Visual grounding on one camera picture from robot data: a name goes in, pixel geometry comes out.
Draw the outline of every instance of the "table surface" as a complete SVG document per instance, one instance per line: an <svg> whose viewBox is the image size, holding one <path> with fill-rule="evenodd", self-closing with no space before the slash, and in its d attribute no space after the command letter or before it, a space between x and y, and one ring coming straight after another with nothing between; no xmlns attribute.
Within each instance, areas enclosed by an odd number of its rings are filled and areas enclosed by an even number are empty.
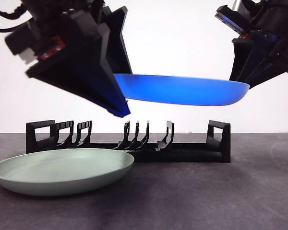
<svg viewBox="0 0 288 230"><path fill-rule="evenodd" d="M94 134L101 142L120 138ZM205 142L205 134L175 141ZM25 134L0 134L0 161L24 153ZM231 158L135 163L118 182L74 196L0 187L0 230L288 230L288 134L232 134Z"/></svg>

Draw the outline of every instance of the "dish rack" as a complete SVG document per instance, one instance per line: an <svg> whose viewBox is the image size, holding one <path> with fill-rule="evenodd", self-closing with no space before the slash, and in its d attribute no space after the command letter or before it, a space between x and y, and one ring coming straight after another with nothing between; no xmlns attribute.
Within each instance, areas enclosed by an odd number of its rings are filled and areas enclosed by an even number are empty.
<svg viewBox="0 0 288 230"><path fill-rule="evenodd" d="M139 121L135 126L135 137L129 140L130 122L124 125L123 139L117 143L91 143L92 121L78 123L76 141L72 141L74 121L56 123L55 120L32 122L26 124L26 153L46 150L73 148L99 148L122 150L134 156L137 162L222 162L230 163L230 124L209 121L206 143L175 143L174 123L167 121L164 138L156 143L149 142L149 121L146 134L139 137ZM49 138L36 140L35 129L50 127ZM60 130L69 128L68 137L59 143ZM82 130L88 128L85 138ZM215 138L214 128L222 129L222 138Z"/></svg>

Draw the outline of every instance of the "cable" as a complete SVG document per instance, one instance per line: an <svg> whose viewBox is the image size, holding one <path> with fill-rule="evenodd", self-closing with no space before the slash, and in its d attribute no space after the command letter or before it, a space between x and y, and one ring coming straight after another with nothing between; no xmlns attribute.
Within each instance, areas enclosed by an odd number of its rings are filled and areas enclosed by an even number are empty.
<svg viewBox="0 0 288 230"><path fill-rule="evenodd" d="M0 29L0 33L8 33L8 32L12 32L14 30L16 30L17 28L19 28L20 26L22 26L23 24L26 24L28 21L20 24L20 25L17 25L17 26L14 26L14 27L11 27L11 28L6 28L6 29Z"/></svg>
<svg viewBox="0 0 288 230"><path fill-rule="evenodd" d="M6 19L15 20L20 18L21 15L23 15L27 11L27 8L21 4L19 7L17 7L13 13L7 13L0 11L0 16Z"/></svg>

